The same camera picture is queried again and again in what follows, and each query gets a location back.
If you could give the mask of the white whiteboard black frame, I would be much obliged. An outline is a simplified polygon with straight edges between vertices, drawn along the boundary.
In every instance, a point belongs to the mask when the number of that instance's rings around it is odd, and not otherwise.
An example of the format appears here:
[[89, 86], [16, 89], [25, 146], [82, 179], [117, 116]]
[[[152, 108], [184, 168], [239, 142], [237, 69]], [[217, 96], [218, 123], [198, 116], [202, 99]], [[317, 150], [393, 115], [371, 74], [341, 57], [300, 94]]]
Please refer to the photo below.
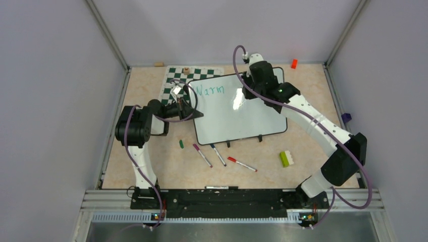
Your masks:
[[197, 142], [210, 145], [258, 138], [287, 130], [287, 119], [259, 98], [245, 99], [235, 74], [189, 82], [192, 107], [203, 113], [194, 119]]

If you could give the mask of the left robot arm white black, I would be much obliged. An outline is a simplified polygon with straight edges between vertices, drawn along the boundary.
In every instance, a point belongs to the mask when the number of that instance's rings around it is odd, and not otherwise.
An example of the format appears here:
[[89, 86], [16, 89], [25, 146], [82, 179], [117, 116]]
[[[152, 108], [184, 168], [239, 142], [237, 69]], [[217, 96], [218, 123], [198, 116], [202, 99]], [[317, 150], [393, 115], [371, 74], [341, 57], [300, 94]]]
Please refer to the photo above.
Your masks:
[[166, 136], [169, 125], [178, 117], [178, 123], [203, 117], [197, 110], [199, 100], [194, 103], [179, 98], [171, 104], [163, 104], [157, 99], [140, 107], [124, 106], [115, 126], [115, 138], [125, 147], [135, 172], [136, 185], [147, 190], [142, 197], [149, 208], [156, 208], [162, 202], [162, 195], [156, 187], [157, 177], [152, 169], [148, 141], [152, 136]]

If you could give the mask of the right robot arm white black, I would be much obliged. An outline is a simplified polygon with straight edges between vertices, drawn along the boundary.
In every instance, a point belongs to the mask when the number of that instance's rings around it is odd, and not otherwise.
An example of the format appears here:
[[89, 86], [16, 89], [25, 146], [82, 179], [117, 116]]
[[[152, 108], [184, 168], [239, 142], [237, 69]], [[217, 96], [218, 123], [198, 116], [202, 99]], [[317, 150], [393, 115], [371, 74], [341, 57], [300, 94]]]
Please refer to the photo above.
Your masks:
[[266, 106], [291, 119], [318, 142], [327, 161], [315, 174], [303, 181], [297, 190], [296, 202], [309, 208], [316, 196], [333, 186], [341, 186], [365, 164], [367, 139], [338, 127], [316, 110], [289, 82], [279, 83], [273, 66], [260, 54], [244, 61], [247, 71], [240, 75], [244, 81], [246, 99], [260, 98]]

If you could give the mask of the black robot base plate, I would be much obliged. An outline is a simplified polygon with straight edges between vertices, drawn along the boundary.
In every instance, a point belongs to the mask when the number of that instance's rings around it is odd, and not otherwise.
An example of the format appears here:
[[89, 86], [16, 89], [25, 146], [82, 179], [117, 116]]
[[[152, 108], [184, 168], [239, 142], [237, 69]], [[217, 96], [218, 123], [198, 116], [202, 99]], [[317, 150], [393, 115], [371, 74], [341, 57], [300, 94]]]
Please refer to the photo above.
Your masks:
[[154, 209], [166, 218], [286, 218], [293, 209], [314, 212], [329, 207], [326, 192], [309, 198], [301, 189], [170, 189], [135, 188], [132, 210]]

